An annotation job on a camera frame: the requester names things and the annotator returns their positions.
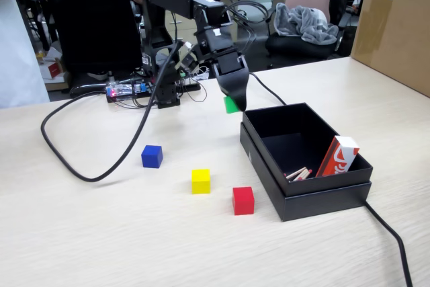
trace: power cable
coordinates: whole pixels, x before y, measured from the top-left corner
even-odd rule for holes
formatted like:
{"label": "power cable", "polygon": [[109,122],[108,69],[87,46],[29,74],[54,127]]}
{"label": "power cable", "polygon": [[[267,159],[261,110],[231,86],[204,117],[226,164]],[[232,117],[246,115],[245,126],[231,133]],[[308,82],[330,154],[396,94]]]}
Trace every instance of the power cable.
{"label": "power cable", "polygon": [[[149,98],[149,102],[148,102],[148,107],[151,107],[154,103],[155,100],[155,93],[157,92],[157,89],[159,88],[161,81],[163,80],[163,76],[164,73],[166,71],[167,66],[169,65],[170,61],[173,59],[173,56],[177,53],[177,51],[182,47],[183,42],[178,42],[175,44],[175,46],[173,47],[173,50],[170,52],[169,56],[166,58],[166,61],[164,62],[163,66],[161,67],[157,80],[155,82],[155,86],[153,89],[153,92],[151,93],[151,97]],[[45,131],[45,125],[46,123],[49,121],[49,119],[51,119],[51,117],[53,117],[53,115],[55,115],[57,112],[61,111],[62,109],[64,109],[65,107],[67,107],[69,104],[72,104],[73,102],[76,102],[79,99],[82,99],[83,97],[87,97],[90,95],[94,95],[97,93],[105,93],[104,91],[94,91],[94,92],[89,92],[83,95],[80,95],[79,97],[76,97],[75,99],[72,99],[70,101],[68,101],[67,103],[63,104],[62,106],[60,106],[59,108],[55,109],[53,112],[51,112],[49,115],[47,115],[47,117],[43,120],[42,125],[40,126],[40,131],[42,132],[42,136],[45,139],[46,143],[48,144],[48,146],[51,148],[51,150],[54,152],[54,154],[60,159],[61,163],[76,177],[78,177],[79,179],[82,179],[83,181],[86,182],[96,182],[96,181],[100,181],[103,178],[107,177],[109,174],[111,174],[121,163],[122,161],[127,157],[128,153],[132,150],[134,144],[136,143],[138,137],[140,136],[140,133],[142,132],[143,126],[146,123],[146,120],[148,119],[148,115],[149,112],[151,111],[151,109],[145,109],[145,113],[142,117],[142,121],[139,124],[139,127],[137,128],[136,134],[133,136],[133,139],[131,140],[130,144],[128,145],[128,147],[126,148],[126,150],[122,153],[121,157],[114,163],[114,165],[112,165],[106,172],[102,173],[100,176],[94,177],[94,178],[90,178],[90,177],[85,177],[83,175],[81,175],[80,173],[78,173],[67,161],[66,159],[59,153],[59,151],[55,148],[55,146],[51,143],[50,139],[48,138],[48,135],[46,134]]]}

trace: cardboard box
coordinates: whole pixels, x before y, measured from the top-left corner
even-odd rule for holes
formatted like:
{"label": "cardboard box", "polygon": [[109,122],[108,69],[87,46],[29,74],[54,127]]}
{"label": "cardboard box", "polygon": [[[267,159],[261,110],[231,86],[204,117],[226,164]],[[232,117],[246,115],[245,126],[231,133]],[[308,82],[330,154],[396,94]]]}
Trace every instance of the cardboard box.
{"label": "cardboard box", "polygon": [[430,96],[430,0],[364,0],[351,56]]}
{"label": "cardboard box", "polygon": [[39,62],[39,69],[44,79],[53,79],[61,73],[60,66],[57,62]]}
{"label": "cardboard box", "polygon": [[68,89],[70,81],[71,75],[68,72],[62,72],[52,79],[43,79],[47,91]]}

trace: open box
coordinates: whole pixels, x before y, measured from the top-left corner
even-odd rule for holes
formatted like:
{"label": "open box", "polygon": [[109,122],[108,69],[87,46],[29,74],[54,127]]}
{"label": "open box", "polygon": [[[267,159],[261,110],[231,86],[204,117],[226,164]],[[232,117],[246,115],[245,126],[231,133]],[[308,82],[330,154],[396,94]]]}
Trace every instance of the open box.
{"label": "open box", "polygon": [[[363,206],[373,167],[360,154],[347,173],[315,178],[337,135],[307,104],[244,112],[241,143],[283,221]],[[285,178],[302,167],[308,179]]]}

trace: brown cardboard box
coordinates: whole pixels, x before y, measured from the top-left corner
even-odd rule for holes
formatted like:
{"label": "brown cardboard box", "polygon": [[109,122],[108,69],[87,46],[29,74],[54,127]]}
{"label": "brown cardboard box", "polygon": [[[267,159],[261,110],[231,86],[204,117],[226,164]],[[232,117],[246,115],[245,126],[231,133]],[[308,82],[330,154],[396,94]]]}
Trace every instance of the brown cardboard box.
{"label": "brown cardboard box", "polygon": [[351,56],[430,96],[430,0],[364,0]]}

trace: red and white package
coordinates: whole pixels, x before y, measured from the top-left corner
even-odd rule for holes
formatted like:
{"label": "red and white package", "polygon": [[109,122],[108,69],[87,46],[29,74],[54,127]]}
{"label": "red and white package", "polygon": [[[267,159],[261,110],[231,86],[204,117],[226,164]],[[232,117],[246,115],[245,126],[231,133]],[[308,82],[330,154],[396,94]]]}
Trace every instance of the red and white package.
{"label": "red and white package", "polygon": [[358,150],[351,137],[335,136],[315,177],[346,173]]}

